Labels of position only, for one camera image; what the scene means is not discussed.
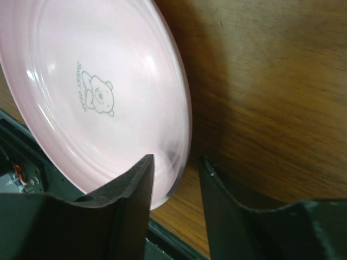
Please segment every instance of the wooden table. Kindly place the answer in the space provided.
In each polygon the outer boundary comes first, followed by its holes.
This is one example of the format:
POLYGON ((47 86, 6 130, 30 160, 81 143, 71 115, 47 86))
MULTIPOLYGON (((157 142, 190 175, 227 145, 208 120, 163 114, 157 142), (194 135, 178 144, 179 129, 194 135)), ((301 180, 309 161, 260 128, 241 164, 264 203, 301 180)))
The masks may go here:
MULTIPOLYGON (((187 70, 194 131, 182 182, 152 217, 209 254, 203 153, 285 202, 347 197, 347 2, 156 2, 187 70)), ((21 119, 3 78, 0 102, 21 119)))

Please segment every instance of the bear logo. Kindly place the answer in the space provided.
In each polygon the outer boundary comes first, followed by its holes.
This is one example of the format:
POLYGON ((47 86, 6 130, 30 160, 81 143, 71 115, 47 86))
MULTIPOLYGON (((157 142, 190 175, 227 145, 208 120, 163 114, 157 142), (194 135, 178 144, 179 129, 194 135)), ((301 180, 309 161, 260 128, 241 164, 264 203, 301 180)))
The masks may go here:
POLYGON ((95 110, 99 114, 114 116, 114 97, 112 84, 102 81, 98 76, 91 76, 88 72, 81 73, 85 88, 85 104, 87 108, 95 110))

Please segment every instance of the bear illustration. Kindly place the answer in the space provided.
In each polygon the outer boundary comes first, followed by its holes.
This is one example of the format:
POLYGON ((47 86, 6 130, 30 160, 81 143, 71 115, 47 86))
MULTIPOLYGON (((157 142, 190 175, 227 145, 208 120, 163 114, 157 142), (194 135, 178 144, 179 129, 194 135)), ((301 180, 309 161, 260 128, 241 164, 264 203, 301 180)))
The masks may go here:
POLYGON ((99 114, 105 113, 114 116, 112 84, 109 81, 102 81, 98 76, 91 76, 86 71, 83 71, 81 76, 85 87, 87 108, 94 109, 99 114))

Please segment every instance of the oval plate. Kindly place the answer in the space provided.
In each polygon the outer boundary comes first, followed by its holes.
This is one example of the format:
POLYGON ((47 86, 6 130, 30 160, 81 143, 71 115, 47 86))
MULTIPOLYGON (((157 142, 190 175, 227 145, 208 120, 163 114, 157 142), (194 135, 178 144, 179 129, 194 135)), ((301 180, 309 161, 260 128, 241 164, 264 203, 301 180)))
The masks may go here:
POLYGON ((91 192, 155 155, 151 209, 180 180, 191 139, 187 78, 152 1, 0 0, 0 58, 56 167, 91 192))

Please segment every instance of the plate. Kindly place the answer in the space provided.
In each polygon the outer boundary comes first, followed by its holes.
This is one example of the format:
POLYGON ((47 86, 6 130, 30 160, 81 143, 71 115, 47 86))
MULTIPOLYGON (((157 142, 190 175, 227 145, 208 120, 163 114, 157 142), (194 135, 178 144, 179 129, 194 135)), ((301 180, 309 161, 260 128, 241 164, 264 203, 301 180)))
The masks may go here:
POLYGON ((0 0, 0 58, 46 155, 91 192, 155 155, 151 209, 177 186, 191 104, 178 49, 153 1, 0 0))

